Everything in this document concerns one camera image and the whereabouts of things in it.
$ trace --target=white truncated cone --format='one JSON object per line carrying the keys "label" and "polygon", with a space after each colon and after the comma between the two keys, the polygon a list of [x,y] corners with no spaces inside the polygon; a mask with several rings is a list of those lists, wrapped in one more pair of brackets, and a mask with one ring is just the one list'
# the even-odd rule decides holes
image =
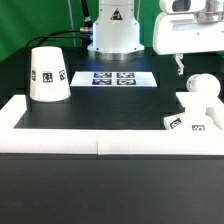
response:
{"label": "white truncated cone", "polygon": [[61,48],[37,47],[31,55],[30,97],[42,102],[68,98],[71,92]]}

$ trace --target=sticker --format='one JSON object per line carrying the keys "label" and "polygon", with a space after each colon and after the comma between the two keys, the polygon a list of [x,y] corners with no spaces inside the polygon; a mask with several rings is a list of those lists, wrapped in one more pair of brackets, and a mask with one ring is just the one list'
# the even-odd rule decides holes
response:
{"label": "sticker", "polygon": [[112,72],[95,72],[94,78],[112,78]]}
{"label": "sticker", "polygon": [[170,127],[171,127],[172,129],[174,129],[174,128],[176,128],[179,124],[181,124],[181,123],[182,123],[181,119],[180,119],[180,118],[177,118],[175,121],[173,121],[173,122],[170,124]]}
{"label": "sticker", "polygon": [[118,79],[117,80],[117,85],[121,86],[134,86],[136,85],[136,80],[135,79]]}
{"label": "sticker", "polygon": [[112,84],[111,79],[93,79],[93,85],[101,85],[101,86],[108,86]]}
{"label": "sticker", "polygon": [[45,83],[53,82],[53,75],[52,75],[52,73],[50,73],[50,72],[43,73],[43,82],[45,82]]}
{"label": "sticker", "polygon": [[33,81],[36,81],[36,71],[34,71],[34,70],[31,71],[31,79]]}
{"label": "sticker", "polygon": [[135,73],[133,73],[133,72],[130,72],[130,73],[118,72],[117,73],[117,78],[124,78],[124,79],[132,78],[132,79],[134,79],[135,78]]}
{"label": "sticker", "polygon": [[123,20],[118,9],[115,10],[110,20]]}
{"label": "sticker", "polygon": [[61,71],[59,72],[59,75],[60,75],[60,79],[61,79],[61,81],[64,80],[64,79],[66,79],[66,74],[65,74],[65,71],[64,71],[64,70],[61,70]]}
{"label": "sticker", "polygon": [[192,125],[192,131],[205,131],[204,125]]}

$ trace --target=black tabletop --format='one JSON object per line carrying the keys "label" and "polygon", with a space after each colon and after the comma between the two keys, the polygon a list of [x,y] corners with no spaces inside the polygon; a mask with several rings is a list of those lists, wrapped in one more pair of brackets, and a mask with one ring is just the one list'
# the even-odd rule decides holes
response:
{"label": "black tabletop", "polygon": [[[14,94],[27,94],[29,55],[30,49],[21,49],[0,64],[2,106]],[[190,75],[209,72],[223,80],[223,60],[217,54],[186,55],[182,77],[172,56],[157,56],[151,49],[127,62],[90,59],[85,50],[72,48],[64,49],[64,57],[70,80],[75,71],[151,71],[159,86],[74,88],[68,101],[51,107],[57,110],[61,104],[69,119],[78,116],[80,121],[66,123],[56,112],[61,116],[57,125],[44,115],[40,119],[38,107],[47,104],[28,100],[30,108],[18,127],[42,128],[47,122],[46,128],[163,129],[161,117],[179,111],[175,92],[185,91]],[[73,106],[79,107],[76,114]],[[124,117],[127,111],[131,119]],[[1,154],[0,223],[222,224],[223,173],[222,156]]]}

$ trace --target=white robot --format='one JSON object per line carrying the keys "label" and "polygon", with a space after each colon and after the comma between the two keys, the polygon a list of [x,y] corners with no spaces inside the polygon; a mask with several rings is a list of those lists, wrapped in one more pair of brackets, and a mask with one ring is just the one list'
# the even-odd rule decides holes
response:
{"label": "white robot", "polygon": [[141,54],[139,23],[134,18],[134,0],[99,0],[99,17],[93,24],[90,56],[125,60]]}
{"label": "white robot", "polygon": [[183,74],[184,53],[224,50],[224,0],[160,0],[153,34],[159,55],[173,54]]}

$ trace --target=white border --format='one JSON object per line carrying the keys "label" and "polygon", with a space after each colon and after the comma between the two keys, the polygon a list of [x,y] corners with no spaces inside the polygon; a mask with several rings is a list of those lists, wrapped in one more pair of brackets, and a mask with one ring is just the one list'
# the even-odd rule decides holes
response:
{"label": "white border", "polygon": [[222,131],[15,129],[26,109],[15,95],[0,111],[0,153],[224,155]]}

